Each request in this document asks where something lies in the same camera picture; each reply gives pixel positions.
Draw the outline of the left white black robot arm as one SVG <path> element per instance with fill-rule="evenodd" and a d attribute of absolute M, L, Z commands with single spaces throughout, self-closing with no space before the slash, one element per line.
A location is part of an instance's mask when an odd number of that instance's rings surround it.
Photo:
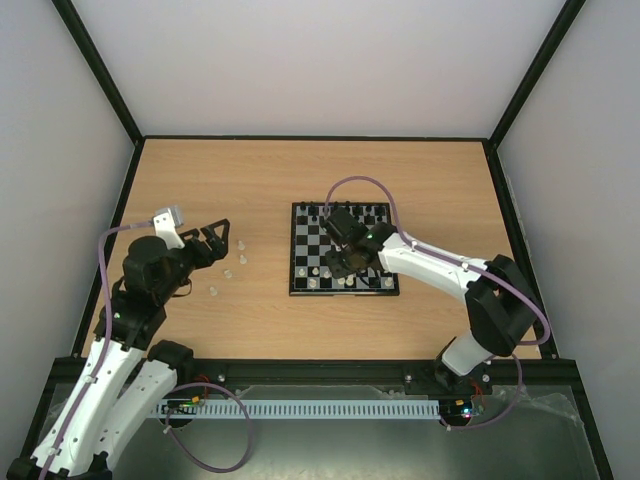
<path fill-rule="evenodd" d="M 13 460 L 7 478 L 111 478 L 152 408 L 190 377 L 192 349 L 152 339 L 191 273 L 227 255 L 230 223 L 177 233 L 168 209 L 149 223 L 155 232 L 130 244 L 62 412 L 31 455 Z"/>

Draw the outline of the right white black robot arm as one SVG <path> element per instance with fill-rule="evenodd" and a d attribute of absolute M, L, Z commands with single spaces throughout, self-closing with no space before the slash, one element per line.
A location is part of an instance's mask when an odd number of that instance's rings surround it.
<path fill-rule="evenodd" d="M 325 207 L 320 226 L 334 243 L 325 255 L 334 278 L 367 269 L 404 275 L 465 305 L 469 330 L 434 360 L 434 380 L 447 391 L 460 390 L 480 364 L 510 356 L 541 313 L 520 269 L 504 255 L 490 261 L 455 255 L 390 223 L 369 227 L 342 206 Z"/>

